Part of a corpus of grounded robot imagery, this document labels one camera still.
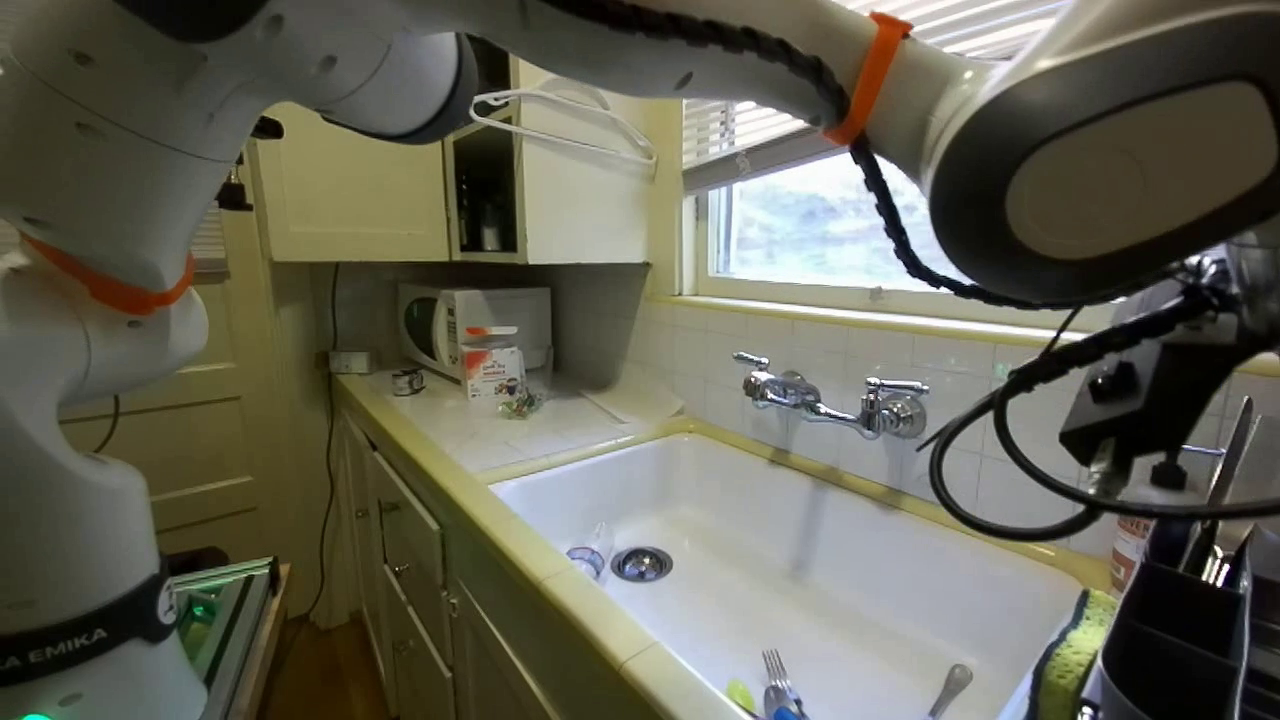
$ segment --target white sink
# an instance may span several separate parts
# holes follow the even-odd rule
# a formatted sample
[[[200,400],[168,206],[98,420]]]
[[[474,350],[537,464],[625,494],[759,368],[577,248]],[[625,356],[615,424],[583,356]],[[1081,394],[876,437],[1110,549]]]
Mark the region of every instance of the white sink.
[[[601,590],[712,687],[759,691],[759,647],[782,647],[812,720],[920,720],[948,664],[976,673],[948,720],[1021,718],[1027,668],[1081,596],[1063,573],[703,437],[498,494],[564,553],[671,553],[666,582],[605,573]]]

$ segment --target orange ring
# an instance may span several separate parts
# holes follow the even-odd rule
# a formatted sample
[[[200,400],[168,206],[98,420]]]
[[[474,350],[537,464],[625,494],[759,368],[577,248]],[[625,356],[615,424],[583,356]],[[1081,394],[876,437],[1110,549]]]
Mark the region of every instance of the orange ring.
[[[874,12],[874,24],[876,24],[876,42],[874,42],[874,49],[865,58],[865,67],[849,86],[849,96],[852,96],[849,112],[843,112],[841,124],[830,130],[830,142],[836,142],[836,143],[852,143],[874,124],[874,112],[876,112],[884,76],[890,76],[893,62],[897,62],[897,49],[914,35],[910,19],[897,19],[897,17],[884,17],[884,12]]]
[[[126,283],[126,280],[117,280],[117,276],[105,276],[105,272],[82,264],[73,254],[52,248],[52,245],[45,245],[45,242],[24,237],[24,245],[27,245],[32,254],[40,254],[40,257],[45,257],[52,269],[61,269],[66,276],[73,276],[76,283],[86,283],[92,299],[101,299],[101,303],[109,303],[109,307],[117,307],[117,312],[126,312],[126,317],[151,317],[151,312],[160,312],[160,307],[172,307],[177,299],[187,298],[187,287],[192,287],[192,280],[198,280],[192,257],[187,257],[187,264],[186,264],[186,276],[182,276],[172,287],[148,291],[148,287]]]

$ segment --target floor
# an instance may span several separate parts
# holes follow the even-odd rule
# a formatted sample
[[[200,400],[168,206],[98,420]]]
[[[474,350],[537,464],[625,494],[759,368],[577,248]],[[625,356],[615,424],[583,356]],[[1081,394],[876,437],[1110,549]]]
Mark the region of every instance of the floor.
[[[266,720],[390,720],[366,630],[289,624]]]

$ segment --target wall cabinet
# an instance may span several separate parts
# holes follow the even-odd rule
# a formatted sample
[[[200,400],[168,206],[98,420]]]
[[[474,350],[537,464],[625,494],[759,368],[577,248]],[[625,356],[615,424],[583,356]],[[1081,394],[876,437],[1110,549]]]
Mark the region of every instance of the wall cabinet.
[[[255,206],[285,264],[450,260],[437,143],[383,143],[276,105],[285,142],[255,142]]]
[[[521,92],[553,89],[537,63],[514,63]],[[644,132],[644,105],[601,92]],[[507,124],[630,154],[615,132],[543,101],[521,101]],[[446,143],[453,260],[488,264],[642,264],[649,257],[649,172],[589,154],[465,130]]]

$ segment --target wall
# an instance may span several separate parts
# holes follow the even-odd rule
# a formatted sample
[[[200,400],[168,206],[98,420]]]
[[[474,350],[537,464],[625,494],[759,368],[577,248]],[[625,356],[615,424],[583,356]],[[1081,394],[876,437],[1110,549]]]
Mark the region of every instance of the wall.
[[[763,351],[775,368],[796,368],[819,386],[836,409],[855,409],[865,375],[910,375],[928,386],[933,429],[976,405],[999,375],[1041,351],[1038,342],[993,342],[961,333],[915,333],[915,328],[868,328],[784,312],[746,312],[720,303],[671,303],[654,299],[642,307],[632,365],[666,375],[687,412],[759,444],[794,449],[818,464],[904,490],[933,501],[925,455],[901,439],[860,439],[836,424],[796,424],[782,412],[758,412],[746,394],[746,368],[731,351]],[[1081,478],[1069,451],[1055,444],[1062,420],[1081,389],[1069,375],[1012,409],[1012,429],[1046,470]],[[1268,375],[1237,375],[1221,400],[1205,412],[1198,444],[1225,439],[1225,416],[1253,394],[1261,409],[1280,409],[1280,386]],[[993,439],[987,424],[976,424],[957,439],[948,460],[957,495],[1003,523],[1046,523],[1069,512],[1063,501],[1026,480]],[[1110,553],[1114,522],[1063,540],[1078,553]]]

